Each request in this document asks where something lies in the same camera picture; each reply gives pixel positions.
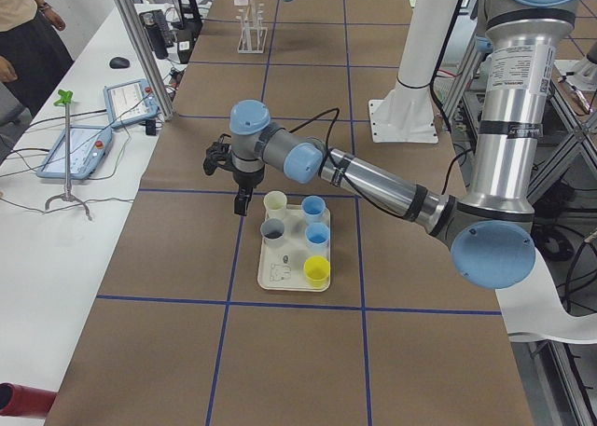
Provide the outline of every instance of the white cup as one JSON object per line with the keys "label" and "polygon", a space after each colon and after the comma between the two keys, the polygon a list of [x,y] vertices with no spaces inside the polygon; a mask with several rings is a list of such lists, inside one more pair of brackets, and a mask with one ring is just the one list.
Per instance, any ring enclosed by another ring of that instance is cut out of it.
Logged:
{"label": "white cup", "polygon": [[261,237],[271,248],[280,247],[284,243],[284,222],[278,218],[270,218],[261,224]]}
{"label": "white cup", "polygon": [[282,219],[286,216],[286,204],[288,198],[281,191],[271,191],[265,198],[263,198],[263,205],[265,205],[265,211],[269,218]]}

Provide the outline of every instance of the paper cup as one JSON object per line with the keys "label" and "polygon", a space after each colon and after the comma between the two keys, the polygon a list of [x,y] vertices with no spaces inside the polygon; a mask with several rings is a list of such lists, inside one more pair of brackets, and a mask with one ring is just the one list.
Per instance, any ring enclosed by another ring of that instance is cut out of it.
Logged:
{"label": "paper cup", "polygon": [[268,219],[259,229],[265,243],[274,248],[284,243],[284,230],[284,222],[278,218]]}
{"label": "paper cup", "polygon": [[265,205],[265,211],[269,218],[282,219],[286,215],[286,204],[288,199],[286,195],[281,191],[271,191],[265,198],[263,198],[263,205]]}
{"label": "paper cup", "polygon": [[324,223],[309,224],[305,229],[305,239],[309,250],[316,255],[327,255],[329,227]]}
{"label": "paper cup", "polygon": [[318,196],[308,196],[300,204],[307,224],[319,223],[326,210],[326,202]]}
{"label": "paper cup", "polygon": [[307,282],[316,289],[323,288],[329,280],[331,266],[329,261],[320,255],[307,258],[302,267]]}

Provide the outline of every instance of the computer mouse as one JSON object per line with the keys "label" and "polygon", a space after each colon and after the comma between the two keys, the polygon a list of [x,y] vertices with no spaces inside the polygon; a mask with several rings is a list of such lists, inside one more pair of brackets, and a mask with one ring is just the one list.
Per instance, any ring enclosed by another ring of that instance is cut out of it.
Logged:
{"label": "computer mouse", "polygon": [[131,65],[131,62],[121,56],[114,57],[110,60],[110,67],[113,69],[126,69]]}

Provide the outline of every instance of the ur robot arm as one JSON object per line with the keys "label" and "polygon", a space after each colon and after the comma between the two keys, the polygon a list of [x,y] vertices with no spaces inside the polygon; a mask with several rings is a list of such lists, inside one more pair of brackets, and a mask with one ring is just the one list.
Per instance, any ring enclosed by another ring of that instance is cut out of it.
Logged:
{"label": "ur robot arm", "polygon": [[556,46],[574,28],[577,0],[479,0],[478,34],[493,44],[493,62],[467,194],[439,195],[317,139],[302,139],[271,122],[257,101],[231,112],[231,143],[208,150],[204,169],[233,173],[236,214],[246,215],[265,164],[302,184],[318,175],[356,193],[443,242],[474,284],[504,288],[535,263],[526,199]]}

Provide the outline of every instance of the blue cup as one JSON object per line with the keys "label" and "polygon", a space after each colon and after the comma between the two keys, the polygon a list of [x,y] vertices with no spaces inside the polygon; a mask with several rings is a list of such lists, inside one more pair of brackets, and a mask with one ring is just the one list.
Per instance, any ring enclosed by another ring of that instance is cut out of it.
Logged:
{"label": "blue cup", "polygon": [[329,227],[324,223],[312,223],[305,229],[309,250],[315,255],[327,256]]}
{"label": "blue cup", "polygon": [[326,202],[318,196],[308,196],[300,204],[307,224],[319,223],[326,210]]}

